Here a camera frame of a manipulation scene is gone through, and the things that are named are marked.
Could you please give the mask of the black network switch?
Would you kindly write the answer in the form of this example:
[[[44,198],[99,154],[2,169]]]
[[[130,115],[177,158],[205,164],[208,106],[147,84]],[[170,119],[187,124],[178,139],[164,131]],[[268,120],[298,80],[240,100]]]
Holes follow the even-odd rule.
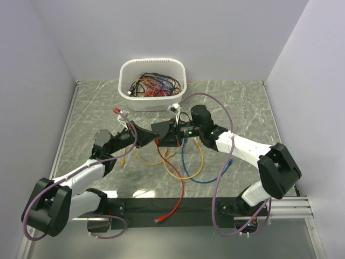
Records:
[[[152,130],[153,132],[159,134],[158,139],[160,139],[161,137],[165,136],[165,135],[163,135],[162,125],[163,125],[163,121],[162,121],[162,122],[157,122],[157,123],[151,124],[151,130]]]

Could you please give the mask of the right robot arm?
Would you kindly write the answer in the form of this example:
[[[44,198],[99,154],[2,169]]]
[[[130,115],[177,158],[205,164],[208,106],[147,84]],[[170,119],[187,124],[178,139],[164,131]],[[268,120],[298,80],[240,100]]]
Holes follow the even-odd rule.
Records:
[[[232,215],[250,215],[265,200],[282,199],[302,176],[285,145],[261,144],[233,134],[213,122],[205,105],[193,106],[189,121],[173,118],[152,124],[151,129],[159,134],[160,147],[177,147],[186,138],[199,137],[205,147],[232,154],[258,169],[260,181],[236,197],[228,207]]]

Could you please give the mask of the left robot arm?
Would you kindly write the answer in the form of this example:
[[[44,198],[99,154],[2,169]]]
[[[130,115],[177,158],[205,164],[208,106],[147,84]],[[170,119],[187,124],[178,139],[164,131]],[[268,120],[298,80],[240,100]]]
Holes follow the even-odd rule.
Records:
[[[88,185],[112,171],[117,161],[113,153],[126,147],[143,147],[158,137],[158,133],[143,129],[133,121],[116,135],[107,129],[97,131],[91,156],[83,165],[61,177],[37,181],[21,217],[25,236],[35,240],[27,230],[32,227],[54,237],[78,216],[108,215],[108,195]]]

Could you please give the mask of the white plastic tub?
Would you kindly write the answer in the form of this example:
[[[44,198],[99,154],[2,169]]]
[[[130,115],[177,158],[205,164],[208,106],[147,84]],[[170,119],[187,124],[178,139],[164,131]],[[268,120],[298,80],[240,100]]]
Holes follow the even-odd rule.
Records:
[[[118,92],[132,111],[165,111],[186,91],[185,67],[176,59],[132,59],[120,68]]]

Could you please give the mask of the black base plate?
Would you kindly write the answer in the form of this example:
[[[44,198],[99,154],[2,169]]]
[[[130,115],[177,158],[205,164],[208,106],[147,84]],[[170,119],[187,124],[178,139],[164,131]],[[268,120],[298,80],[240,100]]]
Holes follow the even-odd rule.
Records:
[[[255,213],[268,215],[263,202],[251,207],[238,197],[218,197],[215,203],[216,224],[220,228],[235,228]],[[108,198],[105,205],[92,213],[93,217],[117,216],[129,228],[208,227],[212,221],[211,197],[184,198]]]

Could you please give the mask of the aluminium rail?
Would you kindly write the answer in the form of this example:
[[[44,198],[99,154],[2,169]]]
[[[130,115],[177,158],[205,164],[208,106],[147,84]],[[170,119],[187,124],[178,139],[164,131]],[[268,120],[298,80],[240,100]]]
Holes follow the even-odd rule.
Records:
[[[42,199],[34,204],[29,212],[28,224],[34,222],[50,223],[68,222],[87,213],[96,217],[114,215],[118,217],[138,217],[139,214],[153,214],[157,217],[168,215],[173,205],[178,213],[209,212],[211,210],[210,197],[202,198],[108,198],[105,193],[85,192],[72,198]],[[236,197],[221,197],[216,200],[215,213],[217,216],[249,217],[257,212],[259,216],[273,214],[286,217],[309,217],[312,214],[309,202],[305,197],[287,197],[281,200],[272,199],[267,205],[260,202],[253,207],[240,201]]]

